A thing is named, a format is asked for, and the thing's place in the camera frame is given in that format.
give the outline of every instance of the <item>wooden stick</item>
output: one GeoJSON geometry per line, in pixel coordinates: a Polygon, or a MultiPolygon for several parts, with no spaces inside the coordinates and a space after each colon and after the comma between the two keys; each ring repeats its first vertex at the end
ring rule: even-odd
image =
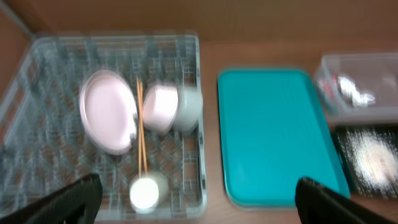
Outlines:
{"type": "MultiPolygon", "coordinates": [[[[142,114],[142,107],[143,107],[143,97],[144,97],[144,87],[142,86],[142,82],[139,82],[140,84],[140,96],[141,96],[141,114],[142,114]]],[[[142,156],[143,156],[143,160],[144,160],[144,170],[145,170],[145,174],[148,173],[148,166],[147,166],[147,151],[146,151],[146,147],[145,147],[145,132],[144,132],[144,122],[142,120],[142,116],[141,116],[141,120],[140,120],[140,127],[142,130],[142,156]]]]}
{"type": "MultiPolygon", "coordinates": [[[[137,98],[138,98],[138,107],[140,107],[140,84],[137,77],[137,98]]],[[[141,123],[141,111],[138,114],[139,123],[141,123]]],[[[139,131],[138,131],[138,176],[141,178],[141,170],[142,170],[142,162],[141,162],[141,126],[138,124],[139,131]]]]}

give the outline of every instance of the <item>brown tabletop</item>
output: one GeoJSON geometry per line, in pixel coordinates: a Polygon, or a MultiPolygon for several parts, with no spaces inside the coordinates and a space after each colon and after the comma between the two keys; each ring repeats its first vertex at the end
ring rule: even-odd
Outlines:
{"type": "MultiPolygon", "coordinates": [[[[208,205],[202,218],[193,223],[300,223],[296,210],[247,211],[227,198],[221,166],[220,132],[217,104],[217,78],[229,67],[293,67],[313,74],[324,52],[397,50],[398,42],[384,40],[273,41],[273,42],[200,42],[201,85],[204,98],[205,152],[208,205]]],[[[362,198],[362,206],[398,222],[398,202],[362,198]]]]}

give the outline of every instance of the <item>blue tray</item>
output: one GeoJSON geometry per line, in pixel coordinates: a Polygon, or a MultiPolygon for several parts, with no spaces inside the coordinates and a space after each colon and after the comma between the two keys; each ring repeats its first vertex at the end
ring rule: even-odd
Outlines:
{"type": "Polygon", "coordinates": [[[243,207],[292,207],[299,178],[349,197],[315,89],[301,70],[227,70],[218,79],[228,197],[243,207]]]}

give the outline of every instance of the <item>wire rack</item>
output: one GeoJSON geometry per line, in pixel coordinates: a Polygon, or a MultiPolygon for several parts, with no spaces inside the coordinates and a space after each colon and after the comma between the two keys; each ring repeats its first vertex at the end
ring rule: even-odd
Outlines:
{"type": "Polygon", "coordinates": [[[100,69],[121,74],[134,97],[136,76],[144,89],[156,81],[200,88],[198,39],[158,35],[36,40],[0,106],[1,217],[90,172],[100,175],[104,188],[97,220],[168,220],[203,212],[203,119],[191,134],[145,131],[149,169],[169,178],[170,195],[154,213],[140,215],[131,208],[128,189],[137,175],[137,146],[111,156],[93,145],[80,120],[81,84],[100,69]]]}

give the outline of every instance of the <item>gray dish rack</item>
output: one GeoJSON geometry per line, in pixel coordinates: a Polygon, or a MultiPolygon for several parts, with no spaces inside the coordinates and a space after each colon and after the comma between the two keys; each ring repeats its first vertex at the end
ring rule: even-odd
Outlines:
{"type": "Polygon", "coordinates": [[[203,118],[191,134],[145,131],[149,169],[169,178],[170,195],[154,213],[136,214],[129,183],[137,146],[111,156],[89,140],[80,119],[82,82],[97,70],[121,74],[136,97],[136,76],[200,88],[194,35],[43,37],[37,39],[0,106],[0,217],[89,172],[104,188],[97,220],[170,220],[201,215],[207,201],[203,118]]]}

